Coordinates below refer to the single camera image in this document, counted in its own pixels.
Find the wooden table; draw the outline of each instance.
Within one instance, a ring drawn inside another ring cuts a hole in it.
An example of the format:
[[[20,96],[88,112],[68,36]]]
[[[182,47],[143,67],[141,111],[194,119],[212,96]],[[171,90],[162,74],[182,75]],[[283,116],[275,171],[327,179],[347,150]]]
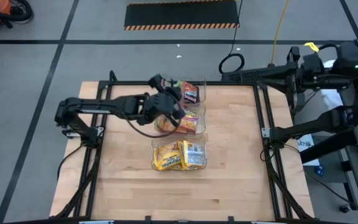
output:
[[[84,82],[79,97],[95,98],[97,86],[98,82]],[[155,93],[149,86],[118,85],[112,89],[111,98]],[[109,116],[92,219],[144,220],[151,215],[153,220],[227,220],[228,216],[237,221],[274,220],[266,166],[259,159],[262,141],[252,87],[207,86],[206,92],[208,165],[204,170],[153,170],[151,139],[136,133],[126,121]],[[268,92],[276,126],[291,126],[284,95],[272,88]],[[262,92],[260,97],[268,125]],[[81,117],[90,124],[90,114]],[[140,129],[156,134],[153,125]],[[288,143],[296,147],[295,141]],[[65,154],[79,144],[79,139],[68,140]],[[84,154],[82,150],[64,163],[51,215],[57,214],[77,190]],[[282,161],[289,191],[313,216],[299,154],[284,148]],[[284,217],[283,206],[280,210]]]

